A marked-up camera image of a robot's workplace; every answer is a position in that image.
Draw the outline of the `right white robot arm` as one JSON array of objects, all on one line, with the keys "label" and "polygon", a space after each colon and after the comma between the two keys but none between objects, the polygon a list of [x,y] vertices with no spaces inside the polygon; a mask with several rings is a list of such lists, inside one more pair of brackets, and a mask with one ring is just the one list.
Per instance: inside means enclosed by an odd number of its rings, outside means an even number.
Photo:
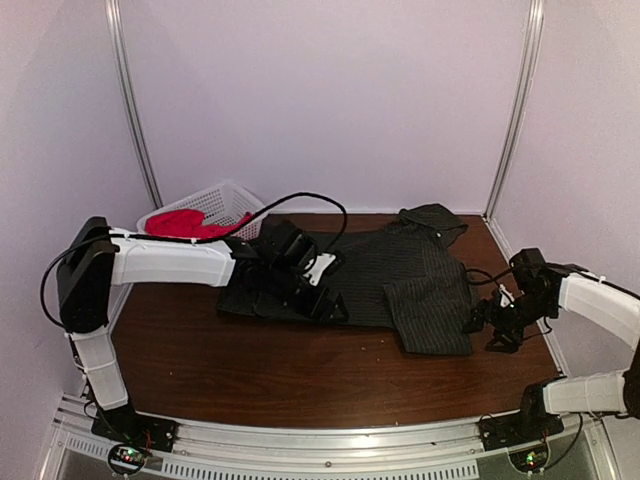
[{"label": "right white robot arm", "polygon": [[524,330],[561,310],[577,314],[622,340],[634,357],[623,370],[534,384],[525,390],[512,430],[519,440],[535,440],[551,424],[551,416],[566,413],[604,413],[639,417],[639,296],[602,276],[573,264],[545,261],[536,249],[520,252],[509,268],[472,286],[496,284],[511,274],[520,295],[500,286],[492,297],[472,309],[465,333],[487,325],[493,337],[485,349],[515,353],[525,341]]}]

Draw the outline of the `black pinstriped shirt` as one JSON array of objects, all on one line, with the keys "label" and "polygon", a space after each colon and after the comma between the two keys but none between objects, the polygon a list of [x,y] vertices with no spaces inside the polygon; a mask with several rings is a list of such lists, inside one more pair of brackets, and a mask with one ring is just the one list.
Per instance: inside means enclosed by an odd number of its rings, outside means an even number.
[{"label": "black pinstriped shirt", "polygon": [[448,209],[427,204],[400,210],[377,230],[344,234],[336,248],[345,263],[326,284],[349,317],[329,324],[393,329],[408,353],[471,355],[463,327],[476,295],[448,250],[466,230]]}]

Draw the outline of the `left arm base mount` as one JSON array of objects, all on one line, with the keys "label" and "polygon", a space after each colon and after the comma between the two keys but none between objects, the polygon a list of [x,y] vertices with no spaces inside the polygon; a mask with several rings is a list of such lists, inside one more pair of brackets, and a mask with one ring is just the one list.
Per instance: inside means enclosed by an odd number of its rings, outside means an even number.
[{"label": "left arm base mount", "polygon": [[91,389],[84,412],[92,420],[91,433],[114,442],[106,454],[106,462],[116,476],[136,475],[154,458],[155,451],[173,450],[178,432],[174,420],[140,414],[131,403],[106,410],[98,404]]}]

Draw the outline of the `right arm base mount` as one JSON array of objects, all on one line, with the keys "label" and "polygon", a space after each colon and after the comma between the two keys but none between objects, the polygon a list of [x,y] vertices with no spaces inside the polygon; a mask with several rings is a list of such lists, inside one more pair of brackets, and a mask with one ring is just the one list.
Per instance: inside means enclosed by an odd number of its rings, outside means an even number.
[{"label": "right arm base mount", "polygon": [[517,412],[502,416],[482,415],[476,423],[485,451],[506,448],[511,466],[528,477],[543,475],[559,465],[574,449],[584,429],[578,413],[578,427],[565,450],[555,455],[550,437],[564,431],[560,415],[544,410],[539,400],[522,398]]}]

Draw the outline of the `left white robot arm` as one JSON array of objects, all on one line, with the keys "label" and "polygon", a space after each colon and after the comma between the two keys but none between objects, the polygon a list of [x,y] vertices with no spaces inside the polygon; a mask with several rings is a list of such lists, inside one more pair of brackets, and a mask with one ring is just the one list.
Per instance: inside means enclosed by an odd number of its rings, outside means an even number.
[{"label": "left white robot arm", "polygon": [[342,295],[325,279],[343,263],[306,232],[283,221],[257,238],[163,238],[111,228],[92,217],[53,262],[59,321],[70,336],[106,429],[123,444],[144,433],[131,405],[108,329],[112,287],[136,283],[226,287],[237,278],[316,323],[349,319]]}]

